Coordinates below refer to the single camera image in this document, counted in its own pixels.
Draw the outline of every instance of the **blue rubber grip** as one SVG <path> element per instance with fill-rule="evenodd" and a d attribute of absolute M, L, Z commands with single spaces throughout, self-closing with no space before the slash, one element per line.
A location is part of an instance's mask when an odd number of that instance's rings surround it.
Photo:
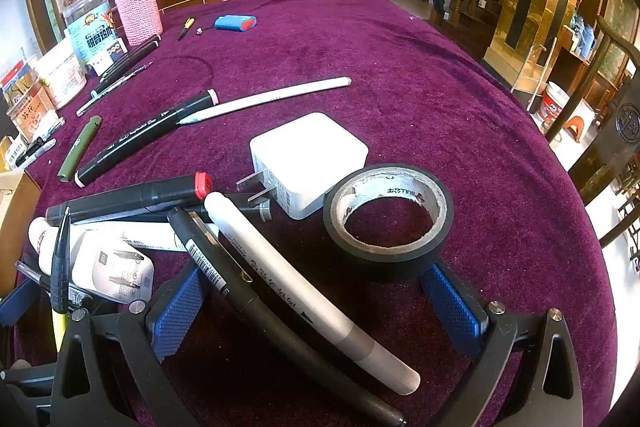
<path fill-rule="evenodd" d="M 159 362 L 174 355 L 191 327 L 209 291 L 198 267 L 194 267 L 154 325 L 151 346 Z"/>
<path fill-rule="evenodd" d="M 457 352 L 475 360 L 482 349 L 482 322 L 436 264 L 420 276 L 420 286 Z"/>

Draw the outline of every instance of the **cardboard box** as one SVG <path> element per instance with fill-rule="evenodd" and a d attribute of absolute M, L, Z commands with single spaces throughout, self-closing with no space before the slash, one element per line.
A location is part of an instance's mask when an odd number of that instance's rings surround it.
<path fill-rule="evenodd" d="M 0 298 L 15 283 L 15 262 L 22 255 L 40 187 L 26 171 L 0 173 Z"/>

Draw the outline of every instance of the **green pen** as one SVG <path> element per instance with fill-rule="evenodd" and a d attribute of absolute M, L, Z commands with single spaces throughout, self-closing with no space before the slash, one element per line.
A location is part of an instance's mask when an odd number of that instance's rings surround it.
<path fill-rule="evenodd" d="M 62 167 L 60 167 L 60 171 L 58 171 L 58 179 L 61 182 L 67 183 L 73 179 L 76 167 L 78 167 L 84 152 L 87 150 L 87 147 L 89 147 L 89 144 L 98 132 L 101 123 L 102 118 L 99 116 L 92 116 L 89 119 L 89 123 L 84 126 L 78 138 L 71 146 L 70 151 L 66 155 L 65 161 L 63 162 Z"/>

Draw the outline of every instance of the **red marker cap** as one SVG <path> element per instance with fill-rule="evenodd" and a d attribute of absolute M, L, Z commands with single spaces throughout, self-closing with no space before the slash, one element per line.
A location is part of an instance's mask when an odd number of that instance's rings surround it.
<path fill-rule="evenodd" d="M 196 172 L 196 196 L 200 201 L 213 191 L 211 177 L 206 172 Z"/>

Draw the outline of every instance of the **white pencil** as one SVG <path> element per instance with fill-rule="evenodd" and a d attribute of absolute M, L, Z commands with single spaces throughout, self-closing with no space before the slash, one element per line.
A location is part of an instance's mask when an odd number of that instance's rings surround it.
<path fill-rule="evenodd" d="M 221 114 L 227 114 L 247 107 L 253 107 L 254 105 L 274 102 L 275 100 L 282 100 L 283 98 L 290 98 L 292 96 L 308 94 L 310 92 L 335 89 L 336 87 L 346 87 L 350 84 L 351 79 L 348 76 L 341 76 L 340 78 L 329 78 L 327 80 L 318 80 L 317 82 L 298 84 L 297 86 L 283 87 L 282 89 L 275 89 L 273 91 L 252 94 L 251 96 L 247 96 L 245 98 L 221 103 L 215 107 L 209 107 L 207 109 L 203 109 L 201 111 L 190 114 L 189 116 L 182 118 L 182 120 L 180 120 L 178 124 L 185 125 L 188 123 L 198 123 L 203 120 L 209 120 L 209 118 L 213 118 L 215 116 L 220 116 Z"/>

